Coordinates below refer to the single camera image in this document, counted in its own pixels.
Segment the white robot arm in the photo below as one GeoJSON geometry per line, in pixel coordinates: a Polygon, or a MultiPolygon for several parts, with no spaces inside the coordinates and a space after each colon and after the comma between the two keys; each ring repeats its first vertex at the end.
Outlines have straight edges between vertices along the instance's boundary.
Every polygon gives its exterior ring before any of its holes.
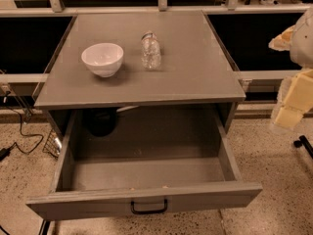
{"type": "Polygon", "coordinates": [[[300,72],[281,82],[270,127],[275,132],[293,130],[313,109],[313,8],[310,7],[292,26],[273,38],[268,46],[289,51],[300,72]]]}

